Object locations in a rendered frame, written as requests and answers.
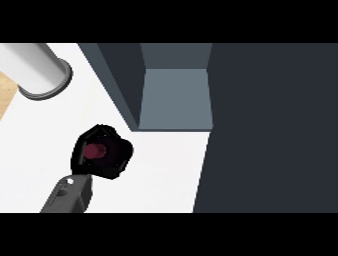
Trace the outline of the dark grey open cabinet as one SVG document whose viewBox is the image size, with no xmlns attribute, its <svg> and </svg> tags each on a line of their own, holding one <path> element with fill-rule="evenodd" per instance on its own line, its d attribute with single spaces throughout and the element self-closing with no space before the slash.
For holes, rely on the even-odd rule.
<svg viewBox="0 0 338 256">
<path fill-rule="evenodd" d="M 212 129 L 207 43 L 82 43 L 80 51 L 132 131 Z"/>
</svg>

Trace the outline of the white cylinder with grey rim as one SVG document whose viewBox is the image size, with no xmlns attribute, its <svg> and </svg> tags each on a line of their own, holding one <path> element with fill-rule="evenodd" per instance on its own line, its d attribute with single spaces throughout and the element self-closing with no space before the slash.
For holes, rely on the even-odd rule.
<svg viewBox="0 0 338 256">
<path fill-rule="evenodd" d="M 45 43 L 0 43 L 0 71 L 30 100 L 52 98 L 67 87 L 73 71 Z"/>
</svg>

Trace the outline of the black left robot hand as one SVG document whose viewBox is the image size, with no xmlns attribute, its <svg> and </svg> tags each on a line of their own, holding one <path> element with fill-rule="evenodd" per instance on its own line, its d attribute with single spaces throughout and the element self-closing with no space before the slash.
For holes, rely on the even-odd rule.
<svg viewBox="0 0 338 256">
<path fill-rule="evenodd" d="M 83 157 L 83 147 L 100 143 L 107 148 L 105 156 L 100 159 Z M 97 124 L 77 138 L 71 157 L 70 170 L 74 175 L 91 174 L 105 179 L 119 177 L 132 156 L 132 144 L 116 133 L 111 126 Z"/>
</svg>

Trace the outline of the dark red wine bottle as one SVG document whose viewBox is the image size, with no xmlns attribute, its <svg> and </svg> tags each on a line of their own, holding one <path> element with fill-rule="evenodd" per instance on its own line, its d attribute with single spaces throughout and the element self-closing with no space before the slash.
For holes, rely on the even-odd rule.
<svg viewBox="0 0 338 256">
<path fill-rule="evenodd" d="M 91 143 L 83 147 L 83 157 L 86 159 L 100 159 L 105 156 L 107 148 L 100 143 Z"/>
</svg>

